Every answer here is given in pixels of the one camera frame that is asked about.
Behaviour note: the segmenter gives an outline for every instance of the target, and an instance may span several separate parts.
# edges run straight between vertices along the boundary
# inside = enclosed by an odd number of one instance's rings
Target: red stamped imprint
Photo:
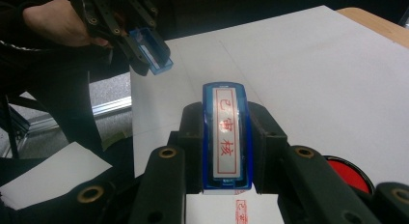
[[[235,200],[235,223],[248,223],[246,200]]]

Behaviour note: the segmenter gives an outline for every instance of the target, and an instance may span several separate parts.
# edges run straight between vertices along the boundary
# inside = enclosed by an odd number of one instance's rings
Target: white label
[[[213,88],[213,177],[240,177],[240,132],[235,88]]]

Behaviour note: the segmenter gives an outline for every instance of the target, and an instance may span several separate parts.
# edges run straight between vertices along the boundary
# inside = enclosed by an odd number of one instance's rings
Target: sheet of paper
[[[62,196],[110,167],[91,151],[71,143],[37,167],[0,187],[1,199],[15,210],[23,209]]]
[[[177,130],[183,107],[202,100],[202,86],[225,80],[243,84],[248,100],[268,109],[291,145],[352,161],[375,184],[409,184],[407,48],[326,7],[167,44],[171,70],[131,74],[137,175]],[[206,213],[237,223],[230,208],[218,210],[218,199],[233,203],[233,197],[190,197],[188,217],[200,217],[191,223],[210,223],[214,216]],[[277,210],[252,203],[249,223],[279,223]]]

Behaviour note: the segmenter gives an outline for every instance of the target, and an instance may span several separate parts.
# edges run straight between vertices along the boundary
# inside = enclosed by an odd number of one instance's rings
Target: human hand
[[[89,36],[85,24],[68,0],[53,0],[29,7],[23,11],[23,19],[34,32],[58,44],[71,47],[109,44],[105,39]]]

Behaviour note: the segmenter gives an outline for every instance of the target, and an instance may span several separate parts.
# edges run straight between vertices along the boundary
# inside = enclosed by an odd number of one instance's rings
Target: wooden surface
[[[376,33],[409,48],[409,29],[405,29],[386,19],[370,14],[358,8],[346,8],[337,11]]]

